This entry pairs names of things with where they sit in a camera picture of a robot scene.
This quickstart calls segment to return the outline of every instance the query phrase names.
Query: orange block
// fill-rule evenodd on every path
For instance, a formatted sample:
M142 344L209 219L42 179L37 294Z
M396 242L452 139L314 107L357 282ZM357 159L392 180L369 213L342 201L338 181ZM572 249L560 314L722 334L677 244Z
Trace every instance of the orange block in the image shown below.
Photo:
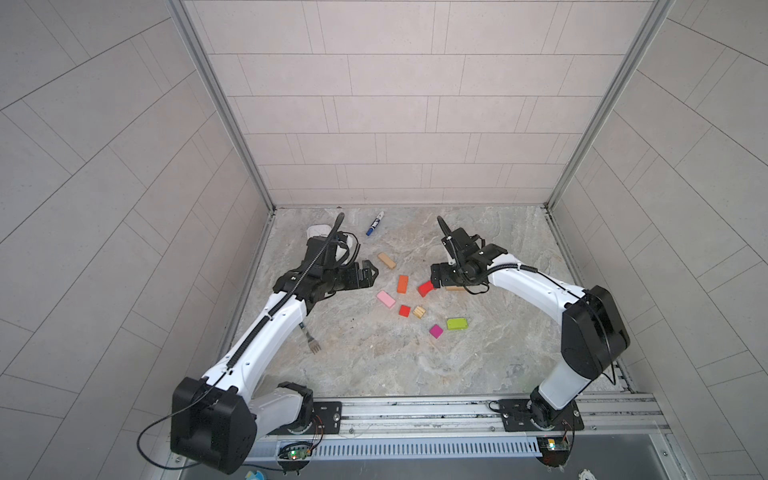
M397 282L397 293L405 293L408 290L408 276L401 275Z

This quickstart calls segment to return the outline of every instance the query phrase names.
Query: black cable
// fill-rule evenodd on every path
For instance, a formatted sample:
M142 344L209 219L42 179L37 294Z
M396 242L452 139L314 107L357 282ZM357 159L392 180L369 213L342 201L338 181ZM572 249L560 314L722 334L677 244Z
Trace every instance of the black cable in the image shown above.
M219 379L216 382L214 382L214 384L212 386L210 386L210 388L208 390L206 390L205 393L203 393L203 395L200 396L200 398L198 398L197 400L194 400L192 403L190 403L189 405L185 406L181 410L177 410L176 412L172 412L170 415L166 415L162 419L159 419L159 420L156 420L156 421L150 423L147 426L147 428L145 428L144 430L141 431L141 433L139 433L139 436L136 438L136 449L139 451L139 454L142 457L144 457L144 460L146 460L147 462L151 463L152 465L154 465L154 466L156 466L158 468L162 468L163 470L184 470L186 468L197 467L200 464L200 462L195 462L195 463L191 463L189 465L185 465L183 467L167 467L165 465L160 465L159 463L156 463L151 458L149 458L147 456L147 454L145 454L144 451L141 450L141 437L144 435L144 433L147 432L147 430L151 429L152 427L154 427L158 423L163 422L165 420L168 420L170 417L172 417L174 415L178 415L179 413L182 413L184 410L190 409L193 406L195 406L200 400L204 399L206 395L208 395L214 388L216 388L216 385L221 381L222 378L224 378L224 376L226 374L227 374L226 372L222 373L221 376L219 377Z

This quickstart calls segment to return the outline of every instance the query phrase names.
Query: lime green block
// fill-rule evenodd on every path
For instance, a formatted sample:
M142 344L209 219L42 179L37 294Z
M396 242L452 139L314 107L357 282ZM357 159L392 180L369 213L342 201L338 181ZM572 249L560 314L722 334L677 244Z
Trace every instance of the lime green block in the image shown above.
M469 327L469 324L467 323L467 319L465 318L448 319L449 330L465 330L468 327Z

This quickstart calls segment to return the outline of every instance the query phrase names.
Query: white wall tile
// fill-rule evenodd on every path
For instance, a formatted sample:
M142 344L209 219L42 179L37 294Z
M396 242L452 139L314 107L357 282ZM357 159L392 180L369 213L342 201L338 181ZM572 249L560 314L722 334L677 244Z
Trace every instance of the white wall tile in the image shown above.
M160 255L165 253L168 242L141 215L137 214L136 210L131 210L123 222L145 242L149 243L154 251Z
M239 55L208 55L208 59L214 67L214 73L225 95L235 97L253 94L245 78Z
M27 0L27 5L35 11L35 15L40 18L75 64L79 65L91 57L48 0Z
M657 237L632 265L675 332L694 366L704 366L745 350L677 255Z
M232 151L232 141L219 114L214 114L208 118L200 127L199 133L208 147L208 151L214 156L216 165L221 165L224 158Z
M136 398L134 408L155 415L168 413L176 388L175 379L184 377L213 309L213 302L192 287L165 346Z
M685 355L675 335L662 321L646 329L637 340L669 398L680 424L697 453L739 448L739 439L717 407L707 387Z
M724 49L716 41L666 21L638 68L684 101Z
M623 118L612 111L594 140L593 147L616 176L625 180L650 145L632 130Z
M301 2L193 2L212 53L312 53Z
M703 366L698 369L698 372L704 381L704 385L712 386L762 370L760 364L751 353L742 352Z
M333 165L267 165L264 171L272 188L339 188Z
M170 243L212 175L188 141L134 209Z
M23 100L9 105L2 113L70 174L74 174L85 164L80 155L51 130Z
M422 182L421 165L347 165L349 185L376 188L419 188Z
M555 53L623 55L648 2L574 2Z
M159 346L160 348L163 348L165 339L168 338L168 332L133 311L129 312L128 316L125 317L122 327L135 336L140 336L152 345Z
M291 190L291 198L296 205L310 205L312 207L319 205L362 205L366 202L366 196L362 188L344 188L344 189L300 189Z
M120 225L6 372L79 392L159 261Z
M224 225L221 227L208 256L200 269L200 275L208 281L217 291L221 291L227 272L230 270L232 259L237 253L240 241L245 234L246 224L240 215L230 210Z
M3 4L0 44L0 108L74 67L69 55L22 0Z
M557 95L570 55L467 55L463 95Z
M119 330L30 478L48 478L60 468L75 478L94 478L159 350ZM84 429L83 425L100 428Z
M654 300L606 225L598 228L587 246L605 277L606 288L611 291L627 320L633 320L654 305Z
M247 180L248 173L245 165L237 152L232 150L214 177L210 179L198 200L217 227L221 228L232 204L237 199L240 188Z
M648 168L632 188L632 195L694 276L706 272L745 245L663 159L657 159Z
M574 55L558 95L601 97L613 80L622 55Z
M562 165L514 164L506 187L553 188L562 171Z
M437 131L512 133L523 101L523 97L441 97Z
M189 85L179 84L123 130L110 148L149 187L204 122Z
M0 244L0 318L36 329L143 192L108 149L80 169Z
M434 2L320 2L317 6L327 53L432 51Z
M387 163L463 164L468 145L469 134L387 134Z
M768 6L760 0L710 0L692 28L766 63L766 18Z
M538 54L555 6L548 2L452 3L445 53Z
M246 134L253 161L257 165L290 165L293 154L285 134Z
M366 203L379 204L440 204L442 188L366 188Z
M3 475L27 478L60 424L55 417L0 409Z
M170 18L142 32L141 36L149 45L152 55L160 64L165 78L171 85L184 80L187 75L194 71L190 54L181 41L174 21Z
M512 204L517 188L446 188L444 204Z
M525 131L580 134L598 103L599 97L539 97Z
M429 186L432 188L487 187L488 180L498 178L501 171L501 165L432 165L432 182Z
M355 95L458 95L463 69L463 55L349 56Z
M89 160L161 96L130 42L32 92L25 102Z
M70 174L0 114L0 240L53 194Z
M137 439L138 434L136 432L120 431L118 437L114 440L107 459L104 461L104 465L101 467L97 480L109 480L115 472L120 472L120 475L123 475L124 478L141 477L147 461L139 455L136 449ZM145 452L150 452L156 439L157 437L149 435L149 432L145 433L141 437L141 449Z
M622 250L650 225L648 216L607 164L600 167L585 190Z
M16 354L24 347L32 332L22 329L20 326L0 320L0 369L5 367L16 357Z
M187 217L133 310L170 331L213 242L194 214Z
M632 76L615 110L673 167L710 127L641 73Z
M717 82L720 81L725 72L728 71L740 55L738 51L725 47L720 57L717 57L717 60L707 70L699 84L696 85L694 90L688 95L688 98L685 99L685 104L694 110L699 108L704 98L710 94Z
M557 139L557 134L483 134L475 162L543 164Z
M341 132L424 131L427 97L336 97L335 100Z
M253 95L350 95L346 55L239 55Z
M374 134L299 135L306 164L374 164Z
M435 17L432 26L432 53L445 53L445 40L448 36L448 13L450 2L435 2Z
M13 376L0 376L0 407L64 418L77 397L77 393Z
M320 97L237 97L237 106L251 134L328 132Z
M705 291L711 292L723 283L734 278L740 273L746 272L753 266L762 262L757 253L748 245L722 262L709 269L704 275L697 278Z
M764 372L755 373L730 382L710 387L710 392L723 410L728 422L739 436L746 451L750 454L760 474L768 475L768 459L765 445L760 438L768 422L762 416L749 415L751 409L760 404L760 399L768 396L768 376Z
M583 233L598 216L598 209L592 204L587 192L576 180L571 180L563 193L563 202L571 212L578 231Z
M759 94L768 82L768 66L740 56L697 111L763 162L768 161L768 98Z
M552 195L552 189L547 188L518 188L515 196L516 204L543 204Z
M731 281L710 292L710 298L737 331L746 347L765 369L768 346L764 339L768 328L761 308L768 288L768 266L758 263Z

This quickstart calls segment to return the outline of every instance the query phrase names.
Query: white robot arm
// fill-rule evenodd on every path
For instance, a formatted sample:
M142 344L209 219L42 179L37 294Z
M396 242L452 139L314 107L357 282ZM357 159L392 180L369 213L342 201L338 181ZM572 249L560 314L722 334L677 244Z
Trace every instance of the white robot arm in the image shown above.
M336 291L371 287L379 271L368 261L355 262L343 214L327 237L312 237L301 266L280 277L260 318L212 366L202 379L184 379L174 391L171 449L225 473L243 463L253 442L280 426L301 432L312 419L312 390L281 383L271 393L248 401L259 378L290 332L315 303ZM431 268L433 288L491 284L509 290L547 313L562 331L561 360L531 393L528 413L540 429L553 429L564 409L629 345L610 293L585 290L538 272L479 236L462 228L451 231L438 217L451 261ZM337 248L346 249L341 257Z

